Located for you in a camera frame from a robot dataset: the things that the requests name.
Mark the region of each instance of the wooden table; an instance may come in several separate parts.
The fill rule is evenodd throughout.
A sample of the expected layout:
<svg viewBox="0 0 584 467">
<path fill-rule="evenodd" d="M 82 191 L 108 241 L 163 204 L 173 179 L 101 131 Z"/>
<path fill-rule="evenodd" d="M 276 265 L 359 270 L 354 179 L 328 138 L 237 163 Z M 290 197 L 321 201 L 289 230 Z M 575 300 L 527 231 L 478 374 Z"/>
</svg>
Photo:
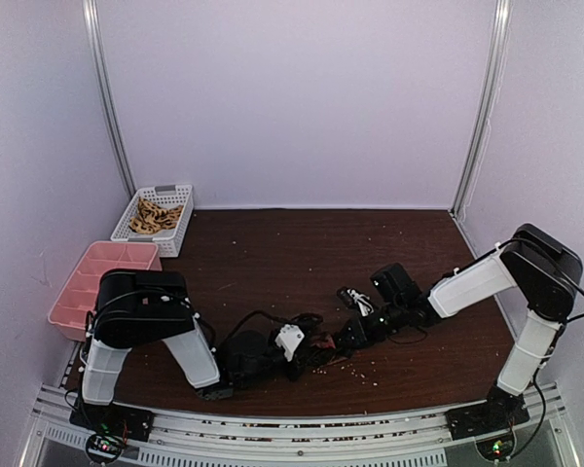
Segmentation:
<svg viewBox="0 0 584 467">
<path fill-rule="evenodd" d="M 351 313 L 335 296 L 341 286 L 365 291 L 378 302 L 369 276 L 386 264 L 402 263 L 426 289 L 471 260 L 443 211 L 198 211 L 181 256 L 164 260 L 163 267 L 184 274 L 193 305 L 220 341 L 257 308 L 285 317 L 318 312 L 323 329 L 335 332 Z M 271 324 L 257 318 L 246 326 L 266 330 Z M 419 337 L 410 329 L 397 339 Z M 384 413 L 467 402 L 486 396 L 512 343 L 489 299 L 430 328 L 423 342 L 386 341 L 324 373 L 309 371 L 296 382 L 280 376 L 215 402 L 197 398 L 167 349 L 154 343 L 129 355 L 116 399 L 264 416 Z M 71 386 L 76 377 L 74 372 Z"/>
</svg>

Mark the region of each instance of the white plastic basket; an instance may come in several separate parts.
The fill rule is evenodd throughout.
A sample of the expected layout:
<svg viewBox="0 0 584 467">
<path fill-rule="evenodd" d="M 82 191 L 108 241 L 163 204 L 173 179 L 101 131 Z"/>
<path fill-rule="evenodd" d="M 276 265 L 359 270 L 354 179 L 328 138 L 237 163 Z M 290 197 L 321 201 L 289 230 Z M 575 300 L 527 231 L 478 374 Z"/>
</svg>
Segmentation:
<svg viewBox="0 0 584 467">
<path fill-rule="evenodd" d="M 136 215 L 139 198 L 148 199 L 165 209 L 171 209 L 182 204 L 184 210 L 177 222 L 177 227 L 173 230 L 160 231 L 153 235 L 134 232 L 129 227 L 129 220 Z M 110 239 L 112 241 L 153 241 L 158 245 L 161 258 L 177 258 L 182 249 L 182 242 L 194 207 L 192 185 L 165 185 L 141 188 L 129 202 L 128 208 L 124 215 L 121 216 L 121 220 Z"/>
</svg>

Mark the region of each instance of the pink tray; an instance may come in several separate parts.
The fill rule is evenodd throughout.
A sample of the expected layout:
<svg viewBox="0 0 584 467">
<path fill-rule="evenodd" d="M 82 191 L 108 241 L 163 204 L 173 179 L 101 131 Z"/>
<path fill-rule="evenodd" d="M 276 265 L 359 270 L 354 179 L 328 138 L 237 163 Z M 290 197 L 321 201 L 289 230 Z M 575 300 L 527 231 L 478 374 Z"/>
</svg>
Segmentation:
<svg viewBox="0 0 584 467">
<path fill-rule="evenodd" d="M 62 288 L 48 321 L 68 339 L 84 341 L 87 311 L 95 306 L 99 279 L 116 268 L 162 270 L 158 245 L 113 241 L 92 244 Z"/>
</svg>

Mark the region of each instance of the white wall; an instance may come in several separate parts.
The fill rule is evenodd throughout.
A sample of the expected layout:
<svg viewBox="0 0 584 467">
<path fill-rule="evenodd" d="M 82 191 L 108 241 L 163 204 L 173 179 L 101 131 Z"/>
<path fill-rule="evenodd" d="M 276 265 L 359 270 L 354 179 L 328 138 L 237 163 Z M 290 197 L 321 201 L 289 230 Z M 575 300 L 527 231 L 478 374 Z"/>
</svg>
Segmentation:
<svg viewBox="0 0 584 467">
<path fill-rule="evenodd" d="M 515 2 L 508 47 L 466 230 L 482 252 L 532 222 L 584 262 L 584 1 Z M 521 329 L 525 301 L 501 299 Z M 559 382 L 584 449 L 584 320 L 542 376 Z"/>
<path fill-rule="evenodd" d="M 493 0 L 99 2 L 139 186 L 198 207 L 448 207 Z"/>
<path fill-rule="evenodd" d="M 71 349 L 48 311 L 126 202 L 81 2 L 0 0 L 0 466 Z"/>
</svg>

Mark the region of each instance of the white plastic piece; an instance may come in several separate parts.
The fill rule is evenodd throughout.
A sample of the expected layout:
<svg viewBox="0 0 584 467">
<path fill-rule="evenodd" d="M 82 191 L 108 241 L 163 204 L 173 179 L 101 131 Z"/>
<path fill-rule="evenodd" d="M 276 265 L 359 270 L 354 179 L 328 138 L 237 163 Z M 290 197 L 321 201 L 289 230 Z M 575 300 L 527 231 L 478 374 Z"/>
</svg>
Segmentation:
<svg viewBox="0 0 584 467">
<path fill-rule="evenodd" d="M 501 252 L 497 250 L 457 275 L 439 281 L 428 296 L 437 314 L 449 318 L 502 290 L 516 287 L 515 279 L 499 258 Z"/>
<path fill-rule="evenodd" d="M 210 347 L 195 318 L 193 318 L 193 323 L 195 324 L 193 331 L 164 339 L 164 343 L 182 368 L 188 382 L 195 389 L 199 389 L 218 382 L 220 374 Z"/>
<path fill-rule="evenodd" d="M 134 232 L 129 227 L 129 221 L 136 215 L 139 198 L 148 199 L 165 209 L 183 205 L 184 209 L 177 222 L 177 227 L 171 230 L 159 231 L 153 235 Z M 182 248 L 184 235 L 188 229 L 188 223 L 194 207 L 193 187 L 191 185 L 141 188 L 129 202 L 110 239 L 112 241 L 153 241 L 158 245 L 161 258 L 177 258 Z"/>
<path fill-rule="evenodd" d="M 301 331 L 301 328 L 292 324 L 286 324 L 281 328 L 279 334 L 274 339 L 274 343 L 278 347 L 283 348 L 283 355 L 288 362 L 292 361 L 294 357 L 294 352 L 299 347 L 305 334 Z"/>
<path fill-rule="evenodd" d="M 131 348 L 113 348 L 93 339 L 85 375 L 82 398 L 87 404 L 107 406 L 115 397 L 115 384 Z"/>
<path fill-rule="evenodd" d="M 526 326 L 497 378 L 497 387 L 515 396 L 522 394 L 560 328 L 560 323 L 547 321 L 529 311 Z"/>
<path fill-rule="evenodd" d="M 370 298 L 367 295 L 360 294 L 354 289 L 347 289 L 347 293 L 354 300 L 355 304 L 359 306 L 359 312 L 361 313 L 361 316 L 368 316 L 374 312 L 374 309 L 370 304 Z"/>
</svg>

